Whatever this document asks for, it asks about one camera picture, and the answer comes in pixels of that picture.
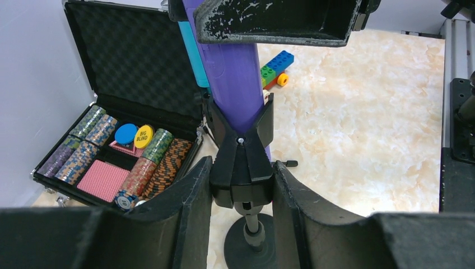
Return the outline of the cyan toy microphone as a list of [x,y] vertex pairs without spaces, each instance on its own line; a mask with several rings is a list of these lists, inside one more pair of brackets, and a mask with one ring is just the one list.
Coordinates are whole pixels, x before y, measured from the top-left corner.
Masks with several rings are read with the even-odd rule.
[[197,43],[194,38],[191,25],[188,21],[179,21],[178,25],[184,41],[185,48],[188,53],[188,57],[197,85],[202,88],[208,88],[209,82],[206,76],[206,72],[204,70],[201,56],[198,51]]

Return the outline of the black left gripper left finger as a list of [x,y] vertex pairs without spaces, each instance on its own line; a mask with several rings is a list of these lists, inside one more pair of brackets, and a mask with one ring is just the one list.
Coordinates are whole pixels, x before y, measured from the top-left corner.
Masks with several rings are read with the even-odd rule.
[[123,214],[107,207],[1,210],[2,268],[206,268],[212,159]]

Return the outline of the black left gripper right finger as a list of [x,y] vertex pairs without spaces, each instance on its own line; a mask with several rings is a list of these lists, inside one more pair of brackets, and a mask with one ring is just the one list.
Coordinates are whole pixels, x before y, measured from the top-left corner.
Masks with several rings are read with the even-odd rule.
[[474,215],[354,214],[274,164],[278,268],[473,268]]

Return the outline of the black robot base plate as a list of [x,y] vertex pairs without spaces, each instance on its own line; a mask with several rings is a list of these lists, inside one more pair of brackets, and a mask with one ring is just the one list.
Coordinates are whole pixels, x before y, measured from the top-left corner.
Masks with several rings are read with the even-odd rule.
[[474,74],[444,89],[440,212],[474,213]]

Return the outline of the black tripod microphone stand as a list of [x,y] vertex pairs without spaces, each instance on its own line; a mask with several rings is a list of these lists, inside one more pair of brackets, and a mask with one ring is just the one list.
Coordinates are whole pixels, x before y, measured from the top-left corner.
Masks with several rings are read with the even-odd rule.
[[282,163],[284,166],[288,168],[294,168],[299,165],[299,162],[297,160],[287,160],[287,161],[276,160],[276,161],[272,161],[271,165],[273,166],[275,163]]

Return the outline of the black round base microphone stand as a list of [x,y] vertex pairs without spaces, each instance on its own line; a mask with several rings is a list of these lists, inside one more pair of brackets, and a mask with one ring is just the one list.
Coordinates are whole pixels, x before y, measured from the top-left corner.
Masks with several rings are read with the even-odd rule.
[[228,230],[223,254],[228,268],[276,268],[274,224],[262,207],[273,200],[274,171],[266,153],[273,141],[274,103],[267,103],[256,116],[252,126],[239,133],[213,98],[208,100],[207,119],[218,153],[209,175],[215,203],[234,208],[241,218]]

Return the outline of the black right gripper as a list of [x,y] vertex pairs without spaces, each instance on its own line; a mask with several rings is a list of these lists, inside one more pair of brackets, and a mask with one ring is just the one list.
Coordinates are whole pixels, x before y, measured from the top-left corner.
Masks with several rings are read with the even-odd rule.
[[381,0],[204,1],[193,12],[198,41],[344,47]]

